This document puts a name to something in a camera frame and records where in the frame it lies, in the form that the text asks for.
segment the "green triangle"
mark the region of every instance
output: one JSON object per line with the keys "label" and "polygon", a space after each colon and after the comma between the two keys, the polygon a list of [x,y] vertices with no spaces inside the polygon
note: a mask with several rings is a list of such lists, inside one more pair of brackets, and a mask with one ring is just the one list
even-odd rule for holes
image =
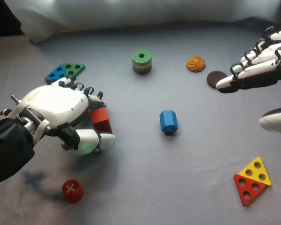
{"label": "green triangle", "polygon": [[67,76],[78,76],[78,74],[85,69],[84,64],[63,63]]}

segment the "yellow triangle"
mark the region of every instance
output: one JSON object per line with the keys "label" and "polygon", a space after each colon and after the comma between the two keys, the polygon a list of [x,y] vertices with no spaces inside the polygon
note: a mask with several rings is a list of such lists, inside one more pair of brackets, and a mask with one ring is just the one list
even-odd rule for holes
{"label": "yellow triangle", "polygon": [[244,168],[239,175],[247,177],[266,185],[271,185],[271,181],[267,175],[266,169],[260,157],[257,157],[246,168]]}

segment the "robotic hand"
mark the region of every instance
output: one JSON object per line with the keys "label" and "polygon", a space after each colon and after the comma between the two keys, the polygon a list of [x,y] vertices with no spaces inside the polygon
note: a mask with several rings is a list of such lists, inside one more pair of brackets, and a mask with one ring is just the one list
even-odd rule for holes
{"label": "robotic hand", "polygon": [[74,129],[88,115],[88,110],[106,107],[103,93],[92,95],[92,87],[77,89],[71,79],[38,87],[22,100],[15,96],[16,107],[0,112],[0,182],[16,174],[28,163],[37,142],[44,136],[57,136],[65,143],[65,150],[77,154],[100,154],[113,145],[115,136],[93,129]]}
{"label": "robotic hand", "polygon": [[[230,71],[231,76],[216,84],[221,93],[276,84],[281,80],[281,31],[267,28],[255,48],[245,51],[244,57],[239,63],[234,63]],[[259,122],[264,129],[281,133],[281,108],[267,112]]]}

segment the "white curtain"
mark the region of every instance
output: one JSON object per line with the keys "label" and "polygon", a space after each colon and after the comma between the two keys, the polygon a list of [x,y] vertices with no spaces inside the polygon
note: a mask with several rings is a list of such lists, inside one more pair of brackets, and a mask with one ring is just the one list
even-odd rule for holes
{"label": "white curtain", "polygon": [[22,31],[39,42],[61,30],[258,17],[281,22],[281,0],[5,0]]}

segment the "gray tabletop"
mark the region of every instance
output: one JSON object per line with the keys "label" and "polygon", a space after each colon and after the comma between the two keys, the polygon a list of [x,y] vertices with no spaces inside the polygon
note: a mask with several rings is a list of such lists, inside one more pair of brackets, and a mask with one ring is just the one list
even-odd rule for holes
{"label": "gray tabletop", "polygon": [[[180,26],[67,33],[33,45],[24,36],[0,37],[0,111],[44,85],[63,62],[84,63],[77,81],[103,91],[116,144],[100,156],[64,152],[45,137],[34,158],[0,185],[0,225],[281,225],[281,134],[259,118],[281,107],[275,86],[221,94],[206,76],[229,74],[259,31],[233,26]],[[147,48],[152,71],[132,71],[131,54]],[[199,55],[206,68],[186,69]],[[159,114],[172,109],[179,129],[165,136]],[[261,156],[272,186],[248,208],[233,175]],[[68,179],[84,188],[65,201]]]}

